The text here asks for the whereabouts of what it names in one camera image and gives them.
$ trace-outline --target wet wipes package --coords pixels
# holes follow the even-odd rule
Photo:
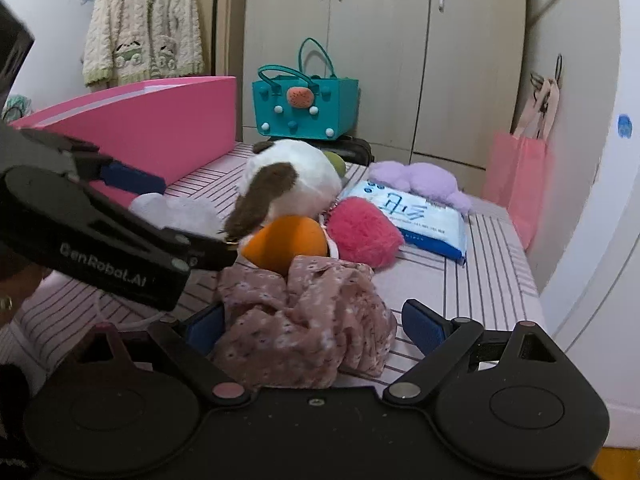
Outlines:
[[[377,206],[408,244],[456,261],[466,257],[465,221],[455,209],[367,180],[357,183],[348,196]]]

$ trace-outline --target wardrobe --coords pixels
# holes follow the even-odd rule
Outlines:
[[[355,135],[376,160],[434,162],[479,194],[497,130],[511,127],[526,0],[246,0],[242,133],[256,129],[251,83],[267,63],[297,65],[316,38],[338,76],[360,80]],[[325,75],[311,47],[305,71]]]

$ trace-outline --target wooden floor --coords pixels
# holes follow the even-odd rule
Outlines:
[[[605,448],[593,470],[602,480],[640,480],[640,450]]]

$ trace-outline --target purple plush toy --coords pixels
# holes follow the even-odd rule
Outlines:
[[[416,162],[405,166],[392,160],[375,162],[369,167],[369,179],[383,186],[448,205],[463,215],[471,211],[471,200],[458,190],[456,178],[434,164]]]

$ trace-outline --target blue sticker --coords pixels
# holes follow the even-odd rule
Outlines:
[[[623,139],[630,139],[633,130],[634,126],[631,123],[631,118],[626,114],[621,114],[618,117],[618,135]]]

